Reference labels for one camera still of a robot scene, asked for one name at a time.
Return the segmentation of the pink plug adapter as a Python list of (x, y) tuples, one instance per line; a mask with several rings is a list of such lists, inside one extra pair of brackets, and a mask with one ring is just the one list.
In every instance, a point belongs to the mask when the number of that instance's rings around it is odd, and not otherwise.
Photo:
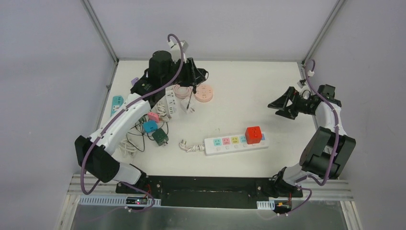
[(149, 113), (147, 113), (147, 116), (148, 116), (149, 120), (154, 121), (156, 123), (160, 123), (160, 118), (157, 113), (149, 112)]

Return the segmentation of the white long power strip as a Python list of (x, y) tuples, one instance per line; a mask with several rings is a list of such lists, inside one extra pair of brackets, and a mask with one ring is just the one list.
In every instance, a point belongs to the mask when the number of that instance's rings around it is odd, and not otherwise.
[(261, 141), (255, 144), (248, 144), (244, 134), (205, 138), (201, 144), (190, 146), (185, 140), (179, 143), (180, 149), (186, 153), (202, 151), (206, 156), (261, 150), (267, 149), (269, 146), (270, 141), (265, 138), (265, 133), (262, 133)]

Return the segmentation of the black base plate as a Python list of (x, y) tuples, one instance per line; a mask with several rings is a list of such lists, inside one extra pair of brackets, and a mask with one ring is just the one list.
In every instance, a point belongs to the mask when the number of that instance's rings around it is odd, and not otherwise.
[(120, 184), (118, 194), (151, 191), (162, 206), (256, 209), (270, 198), (302, 198), (303, 192), (280, 178), (146, 176), (133, 188)]

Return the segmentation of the white cube adapter orange sticker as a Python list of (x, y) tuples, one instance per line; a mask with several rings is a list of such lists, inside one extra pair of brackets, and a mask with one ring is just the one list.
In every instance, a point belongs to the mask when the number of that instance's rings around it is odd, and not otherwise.
[(195, 112), (195, 99), (194, 98), (184, 98), (180, 102), (181, 109), (186, 113), (186, 114), (191, 114)]

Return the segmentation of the teal power strip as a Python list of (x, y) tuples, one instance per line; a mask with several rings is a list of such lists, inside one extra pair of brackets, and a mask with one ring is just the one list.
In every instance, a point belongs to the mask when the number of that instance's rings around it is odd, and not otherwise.
[(111, 113), (110, 116), (113, 116), (124, 103), (124, 99), (122, 96), (117, 95), (112, 98), (112, 106), (111, 106)]

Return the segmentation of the purple power strip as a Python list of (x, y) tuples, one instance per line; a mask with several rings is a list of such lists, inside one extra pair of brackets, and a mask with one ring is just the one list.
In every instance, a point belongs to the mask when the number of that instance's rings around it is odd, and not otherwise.
[(138, 81), (139, 81), (139, 78), (135, 77), (134, 79), (131, 80), (131, 85), (134, 86)]

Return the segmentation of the white USB power strip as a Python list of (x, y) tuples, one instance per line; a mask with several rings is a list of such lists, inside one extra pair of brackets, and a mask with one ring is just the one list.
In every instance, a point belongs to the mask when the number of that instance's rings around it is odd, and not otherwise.
[(169, 118), (178, 118), (179, 113), (176, 105), (176, 96), (172, 89), (166, 89), (165, 93), (166, 105), (167, 105), (167, 115)]

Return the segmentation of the light blue plug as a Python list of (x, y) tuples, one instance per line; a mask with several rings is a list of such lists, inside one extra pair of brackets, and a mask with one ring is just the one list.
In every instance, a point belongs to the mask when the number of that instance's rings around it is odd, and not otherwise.
[(142, 124), (142, 126), (146, 133), (151, 133), (158, 129), (158, 125), (157, 125), (156, 121), (153, 121), (153, 120), (144, 122)]

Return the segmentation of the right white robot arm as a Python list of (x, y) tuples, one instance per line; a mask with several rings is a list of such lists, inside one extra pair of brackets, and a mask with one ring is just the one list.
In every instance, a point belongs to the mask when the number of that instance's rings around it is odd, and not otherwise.
[(319, 125), (303, 150), (299, 162), (282, 168), (272, 181), (272, 191), (284, 196), (298, 188), (301, 181), (311, 178), (323, 186), (340, 176), (348, 162), (356, 140), (347, 135), (340, 119), (341, 101), (335, 99), (335, 87), (325, 84), (314, 95), (304, 98), (289, 87), (278, 99), (268, 104), (276, 115), (294, 120), (300, 113), (312, 115)]

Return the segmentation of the red plug adapter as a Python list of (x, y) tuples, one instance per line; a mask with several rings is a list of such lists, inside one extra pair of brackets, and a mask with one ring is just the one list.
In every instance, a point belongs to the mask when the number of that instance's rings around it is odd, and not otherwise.
[(262, 140), (262, 131), (259, 126), (247, 127), (245, 131), (247, 144), (257, 144)]

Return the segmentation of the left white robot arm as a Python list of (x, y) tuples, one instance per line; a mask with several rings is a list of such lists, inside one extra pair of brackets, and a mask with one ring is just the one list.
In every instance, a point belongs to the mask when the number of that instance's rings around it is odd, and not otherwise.
[(207, 75), (208, 71), (198, 68), (191, 57), (174, 61), (168, 51), (154, 52), (148, 68), (132, 86), (118, 111), (89, 137), (79, 136), (75, 140), (81, 180), (89, 172), (101, 182), (124, 182), (133, 193), (142, 193), (146, 187), (146, 181), (142, 178), (144, 172), (117, 161), (112, 154), (131, 126), (165, 96), (167, 87), (179, 85), (195, 88), (207, 80)]

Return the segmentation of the pink round power strip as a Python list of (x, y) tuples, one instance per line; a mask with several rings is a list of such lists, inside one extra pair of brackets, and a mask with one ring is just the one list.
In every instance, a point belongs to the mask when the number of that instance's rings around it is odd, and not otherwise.
[(197, 101), (201, 103), (207, 103), (211, 101), (214, 97), (214, 90), (208, 84), (201, 84), (196, 88), (196, 93), (194, 97)]

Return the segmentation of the green patterned cube adapter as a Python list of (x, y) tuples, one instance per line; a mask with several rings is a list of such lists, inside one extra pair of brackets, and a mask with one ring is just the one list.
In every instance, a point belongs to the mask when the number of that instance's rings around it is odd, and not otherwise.
[(152, 138), (158, 146), (165, 146), (168, 143), (169, 137), (162, 128), (155, 130), (152, 133)]

